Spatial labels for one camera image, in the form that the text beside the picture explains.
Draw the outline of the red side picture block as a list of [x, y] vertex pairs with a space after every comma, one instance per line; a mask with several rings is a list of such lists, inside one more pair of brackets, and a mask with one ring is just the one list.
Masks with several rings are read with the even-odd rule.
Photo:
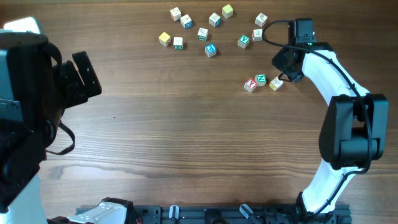
[[263, 34], [263, 30], [262, 29], [254, 29], [252, 32], [252, 40], [254, 42], [259, 42], [262, 41], [262, 34]]

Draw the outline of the green N letter block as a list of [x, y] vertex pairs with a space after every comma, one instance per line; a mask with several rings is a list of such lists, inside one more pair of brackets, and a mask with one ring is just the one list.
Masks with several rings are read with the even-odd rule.
[[264, 86], [267, 83], [266, 74], [265, 73], [257, 74], [255, 76], [255, 81], [257, 82], [258, 86]]

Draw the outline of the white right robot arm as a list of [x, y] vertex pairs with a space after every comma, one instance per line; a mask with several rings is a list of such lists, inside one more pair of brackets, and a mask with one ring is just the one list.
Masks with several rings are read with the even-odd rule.
[[327, 222], [336, 217], [335, 203], [350, 180], [365, 174], [384, 153], [389, 103], [359, 85], [339, 63], [326, 42], [317, 42], [311, 19], [287, 20], [288, 42], [272, 64], [278, 81], [307, 77], [328, 109], [318, 147], [322, 157], [310, 185], [299, 194], [296, 220]]

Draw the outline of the green side picture block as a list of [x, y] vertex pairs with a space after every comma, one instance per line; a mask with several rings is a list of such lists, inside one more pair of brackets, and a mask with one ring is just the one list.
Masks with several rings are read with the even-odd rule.
[[208, 38], [208, 29], [200, 27], [197, 34], [197, 39], [201, 41], [206, 41]]

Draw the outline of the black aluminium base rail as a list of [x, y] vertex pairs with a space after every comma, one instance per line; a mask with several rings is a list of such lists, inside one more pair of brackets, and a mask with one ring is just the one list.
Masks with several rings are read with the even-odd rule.
[[180, 207], [177, 218], [171, 218], [169, 207], [158, 205], [137, 205], [134, 207], [141, 217], [141, 223], [292, 223], [288, 218], [291, 205], [251, 206], [254, 217], [246, 218], [239, 207]]

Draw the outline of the yellow side picture block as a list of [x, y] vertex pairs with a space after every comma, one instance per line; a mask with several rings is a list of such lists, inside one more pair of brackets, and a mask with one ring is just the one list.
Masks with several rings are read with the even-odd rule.
[[270, 83], [269, 86], [272, 90], [277, 91], [282, 85], [284, 84], [284, 82], [282, 80], [279, 79], [279, 77], [275, 77]]

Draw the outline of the blue side block left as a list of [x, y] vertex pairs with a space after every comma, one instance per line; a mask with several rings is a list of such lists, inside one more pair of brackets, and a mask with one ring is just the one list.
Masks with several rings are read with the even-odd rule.
[[180, 22], [184, 29], [189, 29], [193, 25], [193, 21], [188, 14], [182, 16]]

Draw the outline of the red Y letter block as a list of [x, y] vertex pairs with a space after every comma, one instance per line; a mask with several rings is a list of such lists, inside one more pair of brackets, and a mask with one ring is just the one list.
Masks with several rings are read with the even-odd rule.
[[253, 92], [256, 87], [257, 82], [253, 78], [249, 78], [244, 84], [244, 89], [250, 93]]

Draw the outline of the blue side block centre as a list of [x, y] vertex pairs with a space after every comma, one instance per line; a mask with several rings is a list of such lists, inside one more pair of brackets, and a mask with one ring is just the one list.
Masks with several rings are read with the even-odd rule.
[[221, 24], [221, 17], [214, 12], [209, 17], [209, 24], [213, 27], [218, 27]]

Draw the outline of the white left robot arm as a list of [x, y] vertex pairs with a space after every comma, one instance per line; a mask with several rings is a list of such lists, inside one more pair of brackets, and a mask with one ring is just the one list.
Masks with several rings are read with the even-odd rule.
[[40, 163], [50, 154], [67, 108], [101, 94], [86, 52], [64, 62], [42, 34], [1, 32], [1, 222], [48, 223]]

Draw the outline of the green V letter block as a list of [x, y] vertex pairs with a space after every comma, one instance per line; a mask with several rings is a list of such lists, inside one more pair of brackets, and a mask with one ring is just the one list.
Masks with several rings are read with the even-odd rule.
[[241, 47], [242, 49], [245, 49], [250, 42], [250, 37], [246, 35], [242, 35], [239, 40], [238, 40], [238, 46]]

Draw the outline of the blue P letter block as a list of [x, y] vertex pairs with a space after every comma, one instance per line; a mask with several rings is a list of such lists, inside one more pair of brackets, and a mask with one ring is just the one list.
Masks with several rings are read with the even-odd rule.
[[205, 53], [210, 58], [216, 55], [217, 48], [214, 44], [209, 44], [205, 46]]

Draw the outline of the blue side block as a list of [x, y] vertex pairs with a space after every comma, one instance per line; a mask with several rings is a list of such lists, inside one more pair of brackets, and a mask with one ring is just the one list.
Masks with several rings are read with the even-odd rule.
[[209, 17], [209, 24], [213, 27], [218, 27], [221, 24], [221, 17], [214, 12]]
[[180, 22], [184, 29], [189, 29], [193, 25], [193, 21], [188, 14], [182, 16]]

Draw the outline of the red side block back-left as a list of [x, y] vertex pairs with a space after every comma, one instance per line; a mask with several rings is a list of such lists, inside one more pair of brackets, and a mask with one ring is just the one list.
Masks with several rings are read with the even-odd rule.
[[182, 13], [178, 7], [175, 7], [170, 10], [170, 16], [173, 19], [173, 21], [178, 21], [181, 18]]

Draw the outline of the tilted picture block right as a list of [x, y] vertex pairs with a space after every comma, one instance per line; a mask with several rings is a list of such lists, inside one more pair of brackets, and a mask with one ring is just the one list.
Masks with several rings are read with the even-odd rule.
[[267, 22], [267, 16], [263, 13], [259, 13], [259, 15], [256, 17], [255, 19], [255, 24], [259, 27], [263, 27], [265, 25], [265, 23]]

